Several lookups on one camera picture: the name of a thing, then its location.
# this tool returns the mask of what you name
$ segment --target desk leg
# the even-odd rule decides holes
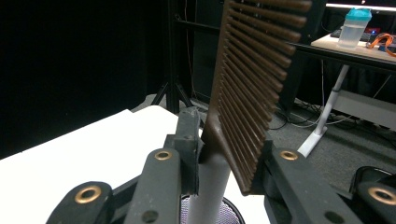
[[[349,70],[349,65],[343,65],[340,74],[338,75],[337,81],[335,82],[334,87],[332,88],[332,92],[330,93],[329,99],[327,100],[326,105],[324,106],[323,112],[320,115],[319,123],[317,128],[308,136],[308,138],[303,142],[298,151],[303,154],[305,157],[311,153],[312,149],[317,145],[320,138],[326,132],[327,127],[326,121],[332,112],[332,107],[337,101],[338,92],[341,89],[341,84],[343,84],[344,78],[347,75],[347,71]]]

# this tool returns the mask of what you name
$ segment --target cable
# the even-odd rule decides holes
[[[324,69],[323,69],[323,67],[324,67],[324,65],[323,65],[323,60],[320,60],[320,73],[321,73],[321,93],[322,93],[322,98],[321,98],[321,100],[322,100],[322,106],[321,107],[324,107]],[[320,110],[320,108],[316,108],[314,105],[312,105],[313,107],[314,107],[314,111],[317,111],[317,112],[319,112],[320,111],[320,115],[318,116],[318,119],[315,121],[315,122],[312,122],[312,121],[310,121],[309,119],[306,119],[305,120],[305,122],[309,122],[309,123],[311,123],[311,124],[309,124],[309,125],[305,125],[305,126],[302,126],[302,125],[297,125],[297,124],[291,124],[291,125],[293,125],[293,126],[295,126],[295,127],[298,127],[298,128],[309,128],[309,127],[311,127],[311,126],[314,126],[315,124],[317,124],[319,121],[320,121],[320,117],[321,117],[321,114],[323,113],[323,111],[321,111]]]
[[[334,122],[329,122],[329,123],[326,123],[326,124],[337,124],[337,123],[341,123],[341,122],[343,122],[343,121],[345,121],[345,120],[347,120],[347,119],[350,119],[350,118],[352,118],[352,115],[349,115],[348,117],[346,117],[346,118],[344,118],[344,119],[339,119],[339,120],[337,120],[337,121],[334,121]]]
[[[367,133],[373,133],[373,134],[375,134],[376,136],[378,136],[378,137],[380,137],[380,138],[386,140],[387,142],[389,142],[389,143],[393,146],[394,149],[396,149],[396,144],[393,143],[393,142],[396,142],[396,139],[388,139],[388,138],[385,137],[383,134],[377,133],[377,132],[375,132],[375,131],[373,131],[373,130],[369,129],[368,127],[365,127],[365,126],[361,126],[361,129],[362,129],[363,131],[366,131],[366,132],[368,131]]]
[[[184,2],[184,20],[187,21],[187,1]],[[189,41],[189,30],[186,30],[186,41],[187,41],[187,57],[189,61],[189,68],[190,68],[190,76],[191,76],[191,96],[198,99],[195,88],[194,88],[194,79],[192,76],[192,66],[191,66],[191,57],[190,57],[190,41]]]
[[[338,27],[341,25],[341,24],[343,24],[344,22],[345,22],[345,15],[343,15],[343,14],[341,14],[341,13],[332,13],[331,15],[330,15],[330,18],[332,18],[333,20],[335,20],[335,18],[333,17],[333,16],[338,16],[338,17],[340,17],[340,21],[337,23],[337,24],[335,24],[335,30],[333,30],[333,31],[330,31],[330,30],[328,30],[328,29],[326,29],[325,27],[324,27],[324,25],[323,25],[323,21],[320,23],[320,26],[321,26],[321,28],[324,30],[324,31],[326,31],[326,32],[329,32],[329,33],[332,33],[332,32],[334,32],[334,31],[336,31],[337,29],[338,29]]]
[[[308,119],[305,119],[305,118],[303,118],[303,117],[301,117],[301,116],[299,116],[297,114],[294,114],[294,113],[290,113],[290,114],[295,116],[295,117],[297,117],[297,118],[303,119],[302,121],[298,121],[297,122],[297,121],[290,121],[290,118],[288,118],[288,122],[290,124],[302,124],[302,123],[306,123],[306,122],[313,122],[313,121],[311,121],[311,119],[316,115],[316,113],[312,113],[311,117],[309,117]]]
[[[385,80],[385,82],[382,84],[382,86],[379,88],[379,90],[375,93],[375,95],[373,96],[373,99],[378,95],[378,93],[382,90],[382,88],[384,88],[385,84],[387,84],[388,80],[390,79],[390,76],[388,76],[387,80]]]
[[[278,109],[278,110],[275,112],[275,114],[276,114],[276,115],[281,115],[281,117],[283,118],[283,120],[285,120],[285,122],[284,122],[282,125],[280,125],[279,127],[277,127],[277,128],[270,128],[269,130],[273,130],[273,131],[274,131],[274,130],[279,130],[279,129],[285,127],[285,126],[288,124],[288,116],[284,115],[284,114],[281,113],[279,110],[281,111],[281,109]]]

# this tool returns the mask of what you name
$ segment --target desk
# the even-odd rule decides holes
[[[377,64],[377,66],[380,66],[381,64],[378,62],[384,62],[384,64],[387,65],[396,63],[396,58],[390,57],[386,52],[378,50],[378,47],[367,49],[365,47],[365,42],[359,42],[356,48],[342,48],[337,46],[337,42],[338,38],[326,35],[321,39],[312,42],[311,46],[326,50],[335,50],[341,53],[351,54],[352,56],[362,57],[363,59],[365,58],[361,63],[374,62],[374,65]],[[326,132],[327,128],[325,124],[332,109],[337,109],[349,115],[354,115],[358,118],[366,119],[376,124],[389,127],[392,130],[396,130],[396,105],[340,90],[348,69],[348,64],[343,65],[337,81],[332,88],[329,99],[320,115],[317,128],[308,136],[298,149],[298,151],[303,155],[308,156]]]
[[[45,223],[69,190],[88,181],[117,188],[141,174],[176,126],[177,116],[156,105],[124,110],[1,160],[0,223]],[[269,223],[263,196],[242,196],[233,175],[224,196],[247,224]]]

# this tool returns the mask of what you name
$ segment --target black curtain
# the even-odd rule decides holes
[[[159,10],[146,1],[3,2],[0,158],[131,109],[158,90]]]

